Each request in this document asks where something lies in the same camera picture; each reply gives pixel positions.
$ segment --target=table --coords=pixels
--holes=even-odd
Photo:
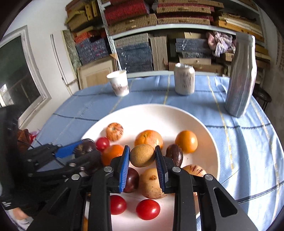
[[[242,118],[230,116],[224,102],[229,79],[196,76],[195,93],[179,96],[173,76],[129,79],[130,94],[116,97],[111,85],[76,92],[49,118],[32,144],[78,141],[98,120],[121,108],[167,104],[197,117],[213,135],[220,153],[220,183],[257,228],[266,230],[284,205],[283,149],[265,113],[252,98]],[[59,168],[55,162],[42,170]]]

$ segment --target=plate rim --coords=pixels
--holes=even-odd
[[[112,113],[109,113],[108,115],[104,116],[103,118],[101,118],[99,121],[101,121],[102,119],[112,115],[113,113],[115,112],[118,112],[120,110],[123,110],[125,108],[132,108],[132,107],[137,107],[137,106],[157,106],[157,107],[168,107],[168,108],[171,108],[171,109],[174,109],[174,110],[178,110],[178,111],[181,111],[183,113],[186,113],[187,115],[191,116],[192,118],[196,119],[204,128],[205,130],[208,132],[208,134],[210,135],[212,141],[213,141],[213,144],[215,146],[215,149],[217,151],[217,160],[218,160],[218,170],[217,170],[217,181],[219,181],[219,178],[220,178],[220,169],[221,169],[221,165],[220,165],[220,154],[219,154],[219,150],[218,150],[218,147],[217,147],[217,144],[215,142],[215,139],[214,137],[212,136],[211,132],[208,130],[208,128],[198,119],[196,118],[194,115],[190,114],[189,112],[181,109],[181,108],[177,108],[175,106],[171,106],[171,105],[167,105],[167,104],[135,104],[135,105],[131,105],[131,106],[128,106],[128,107],[124,107],[124,108],[121,108],[119,110],[116,110],[116,111],[113,111]],[[84,135],[81,137],[81,139],[85,139],[84,136],[88,133],[88,131],[96,125],[96,123],[94,123],[85,133]]]

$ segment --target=window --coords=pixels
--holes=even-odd
[[[21,111],[19,126],[25,127],[51,99],[36,67],[24,26],[0,42],[0,105],[16,104]]]

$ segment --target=silver screw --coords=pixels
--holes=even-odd
[[[181,169],[180,169],[180,167],[175,166],[175,167],[172,168],[172,171],[173,172],[180,172]]]
[[[104,171],[105,171],[105,172],[111,172],[111,171],[112,171],[112,167],[106,166],[106,167],[104,168]]]
[[[72,180],[78,180],[79,178],[80,178],[79,174],[74,174],[74,175],[71,176]]]
[[[211,174],[206,174],[205,179],[206,180],[213,180],[213,176]]]

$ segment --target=red tomato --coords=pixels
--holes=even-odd
[[[110,196],[110,213],[112,215],[118,215],[123,213],[126,210],[126,202],[119,195]]]
[[[136,207],[136,213],[138,217],[143,220],[152,220],[156,218],[159,215],[160,210],[160,205],[150,199],[139,202]]]
[[[100,152],[103,152],[107,147],[109,147],[109,140],[106,137],[98,138],[96,142],[96,148]]]

